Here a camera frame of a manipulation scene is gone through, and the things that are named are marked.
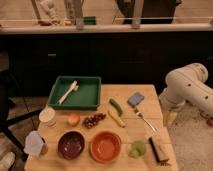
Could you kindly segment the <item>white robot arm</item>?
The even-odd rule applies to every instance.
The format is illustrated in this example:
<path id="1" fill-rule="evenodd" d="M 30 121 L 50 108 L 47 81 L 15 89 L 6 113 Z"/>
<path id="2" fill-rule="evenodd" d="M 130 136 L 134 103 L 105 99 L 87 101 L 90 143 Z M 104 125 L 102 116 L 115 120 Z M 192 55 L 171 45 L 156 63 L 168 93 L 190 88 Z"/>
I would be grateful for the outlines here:
<path id="1" fill-rule="evenodd" d="M 208 70 L 200 63 L 192 63 L 170 71 L 166 88 L 159 96 L 166 110 L 180 110 L 186 101 L 213 117 L 213 88 L 205 84 Z"/>

